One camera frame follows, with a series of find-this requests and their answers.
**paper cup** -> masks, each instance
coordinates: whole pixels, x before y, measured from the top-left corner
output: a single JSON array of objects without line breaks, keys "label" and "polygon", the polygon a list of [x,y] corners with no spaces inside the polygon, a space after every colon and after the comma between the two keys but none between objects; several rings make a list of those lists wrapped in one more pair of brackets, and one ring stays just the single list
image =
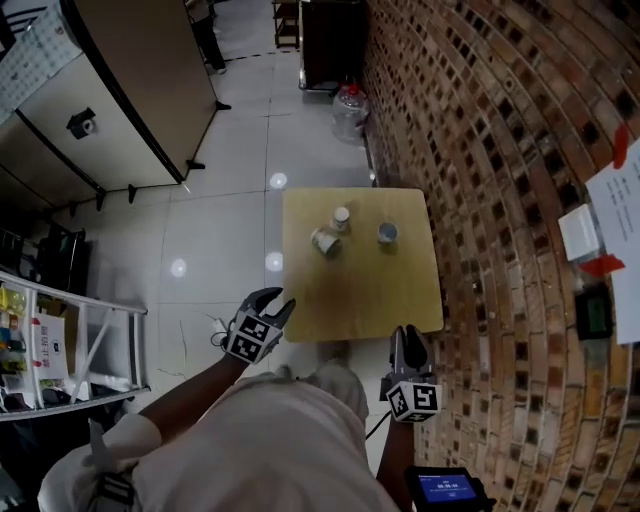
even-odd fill
[{"label": "paper cup", "polygon": [[322,228],[316,229],[311,234],[311,242],[322,254],[327,256],[335,254],[340,249],[340,239],[331,233],[327,233]]},{"label": "paper cup", "polygon": [[391,222],[383,222],[378,228],[378,243],[392,244],[398,239],[398,228]]},{"label": "paper cup", "polygon": [[340,206],[333,212],[331,219],[331,227],[336,231],[344,231],[349,226],[349,210],[344,206]]}]

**cabinet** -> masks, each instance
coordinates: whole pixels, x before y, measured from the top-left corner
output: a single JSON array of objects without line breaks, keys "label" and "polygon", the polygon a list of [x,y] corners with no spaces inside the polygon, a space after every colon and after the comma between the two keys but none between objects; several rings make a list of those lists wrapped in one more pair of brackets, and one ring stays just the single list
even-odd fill
[{"label": "cabinet", "polygon": [[364,60],[365,2],[310,0],[302,2],[300,10],[303,87],[332,90],[355,83]]},{"label": "cabinet", "polygon": [[276,48],[300,47],[298,0],[273,0],[273,21],[276,31]]}]

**floor tile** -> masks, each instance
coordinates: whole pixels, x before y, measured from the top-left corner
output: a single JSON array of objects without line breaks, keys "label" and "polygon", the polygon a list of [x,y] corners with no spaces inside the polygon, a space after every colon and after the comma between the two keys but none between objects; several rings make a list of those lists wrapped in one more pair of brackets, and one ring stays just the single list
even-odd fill
[{"label": "floor tile", "polygon": [[[376,416],[369,415],[366,422],[365,431],[367,434],[371,432],[371,429],[383,418],[384,415],[379,414]],[[389,432],[389,421],[391,418],[385,419],[378,430],[366,441],[367,447],[367,459],[369,460],[369,469],[375,476],[378,473],[380,467],[380,460],[382,459],[382,452],[384,451],[384,445],[387,440],[387,433]]]},{"label": "floor tile", "polygon": [[160,304],[159,368],[173,375],[193,377],[218,362],[224,352],[213,345],[221,336],[213,335],[213,319],[228,323],[240,303]]},{"label": "floor tile", "polygon": [[206,168],[189,172],[189,191],[172,187],[171,200],[263,191],[267,123],[266,117],[216,115],[195,158]]},{"label": "floor tile", "polygon": [[158,299],[162,239],[169,205],[100,213],[87,295],[125,305]]},{"label": "floor tile", "polygon": [[282,191],[268,190],[265,194],[264,214],[264,285],[282,287]]},{"label": "floor tile", "polygon": [[212,77],[218,100],[231,110],[216,112],[216,118],[264,117],[269,115],[274,55],[248,57],[227,63],[224,75]]},{"label": "floor tile", "polygon": [[269,118],[266,188],[276,173],[291,187],[369,187],[363,148],[337,140],[331,111],[313,110]]},{"label": "floor tile", "polygon": [[314,109],[331,111],[333,100],[329,93],[302,91],[298,87],[300,53],[281,53],[275,59],[269,115],[280,116]]},{"label": "floor tile", "polygon": [[225,59],[275,51],[273,7],[264,0],[216,3],[218,45]]},{"label": "floor tile", "polygon": [[170,204],[159,302],[241,302],[263,286],[263,193]]},{"label": "floor tile", "polygon": [[351,342],[349,366],[362,381],[367,395],[369,414],[372,415],[384,414],[389,410],[389,402],[379,400],[380,380],[391,371],[389,352],[388,338]]}]

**plastic bottle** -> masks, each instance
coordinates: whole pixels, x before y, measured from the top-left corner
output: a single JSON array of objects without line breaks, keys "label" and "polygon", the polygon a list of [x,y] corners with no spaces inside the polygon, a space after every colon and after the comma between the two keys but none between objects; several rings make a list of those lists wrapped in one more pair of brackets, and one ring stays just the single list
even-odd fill
[{"label": "plastic bottle", "polygon": [[24,316],[27,307],[27,298],[20,292],[9,290],[4,285],[0,286],[0,310],[12,315]]},{"label": "plastic bottle", "polygon": [[333,134],[342,142],[362,142],[369,102],[358,85],[343,85],[333,99]]}]

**white tile floor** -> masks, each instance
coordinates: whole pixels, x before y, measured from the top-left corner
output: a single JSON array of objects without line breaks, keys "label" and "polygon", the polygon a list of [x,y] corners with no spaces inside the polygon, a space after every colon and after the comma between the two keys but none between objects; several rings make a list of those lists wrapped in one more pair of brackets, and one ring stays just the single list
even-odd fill
[{"label": "white tile floor", "polygon": [[[268,0],[230,0],[216,10],[225,57],[275,51]],[[205,135],[197,160],[206,169],[191,172],[190,192],[181,186],[143,189],[133,205],[126,192],[114,193],[101,213],[87,203],[73,219],[68,212],[57,216],[85,228],[93,242],[89,295],[149,309],[145,368],[152,392],[134,407],[221,357],[210,342],[212,317],[229,320],[251,291],[281,284],[280,272],[265,269],[265,256],[282,245],[282,191],[274,174],[280,185],[286,177],[285,188],[370,186],[364,150],[331,133],[330,99],[298,89],[298,62],[298,53],[248,57],[229,62],[228,72],[214,77],[220,100],[233,109],[218,112]],[[371,411],[368,428],[388,410],[378,400],[388,350],[387,340],[353,344],[352,367]],[[248,374],[283,363],[306,375],[317,364],[315,347],[282,340]],[[386,430],[367,442],[374,471]]]}]

